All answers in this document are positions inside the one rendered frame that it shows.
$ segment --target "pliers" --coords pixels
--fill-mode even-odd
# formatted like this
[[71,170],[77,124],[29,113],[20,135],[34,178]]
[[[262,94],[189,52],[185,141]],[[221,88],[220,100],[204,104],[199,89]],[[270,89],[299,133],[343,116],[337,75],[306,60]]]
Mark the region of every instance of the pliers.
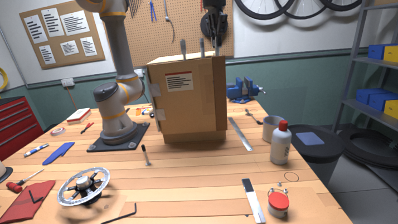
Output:
[[80,134],[83,134],[83,133],[85,133],[85,132],[86,132],[86,130],[87,130],[89,127],[91,127],[93,124],[94,124],[94,122],[93,122],[93,123],[91,123],[91,124],[90,124],[90,122],[89,122],[89,123],[87,124],[86,128],[85,128],[83,131],[81,131],[81,132],[80,132]]
[[149,5],[150,5],[150,7],[151,7],[151,21],[153,22],[153,16],[155,16],[155,21],[158,21],[158,20],[156,19],[156,13],[155,13],[155,9],[153,8],[152,0],[149,1]]

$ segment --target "bench vise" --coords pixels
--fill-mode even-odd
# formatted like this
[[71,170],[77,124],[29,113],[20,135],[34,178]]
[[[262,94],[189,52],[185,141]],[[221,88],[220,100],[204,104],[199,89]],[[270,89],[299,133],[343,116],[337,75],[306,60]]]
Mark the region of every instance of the bench vise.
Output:
[[260,91],[265,94],[263,88],[253,85],[253,80],[248,76],[245,77],[245,85],[246,87],[243,87],[243,81],[239,77],[236,78],[236,84],[227,83],[228,99],[234,103],[245,104],[250,101],[251,96],[257,96]]

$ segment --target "red tool cabinet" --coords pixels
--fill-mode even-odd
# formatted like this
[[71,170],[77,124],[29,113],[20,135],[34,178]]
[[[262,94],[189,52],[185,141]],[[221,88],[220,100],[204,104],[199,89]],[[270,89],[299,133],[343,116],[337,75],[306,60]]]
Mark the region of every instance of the red tool cabinet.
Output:
[[44,134],[24,96],[0,99],[0,160]]

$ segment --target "electrical outlet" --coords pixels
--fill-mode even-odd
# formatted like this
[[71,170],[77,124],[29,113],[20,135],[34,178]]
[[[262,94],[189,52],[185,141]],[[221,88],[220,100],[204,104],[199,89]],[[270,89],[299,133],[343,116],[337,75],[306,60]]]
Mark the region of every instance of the electrical outlet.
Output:
[[73,81],[73,78],[61,79],[61,83],[62,83],[63,87],[74,86],[75,85],[75,82]]
[[143,69],[134,69],[134,72],[138,75],[139,78],[144,77]]

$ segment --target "bottle label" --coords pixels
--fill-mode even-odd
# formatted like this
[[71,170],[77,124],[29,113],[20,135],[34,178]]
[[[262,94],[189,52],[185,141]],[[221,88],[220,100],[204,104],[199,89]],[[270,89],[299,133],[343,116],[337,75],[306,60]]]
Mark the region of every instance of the bottle label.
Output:
[[278,160],[286,159],[289,156],[290,144],[280,144],[272,141],[271,156]]

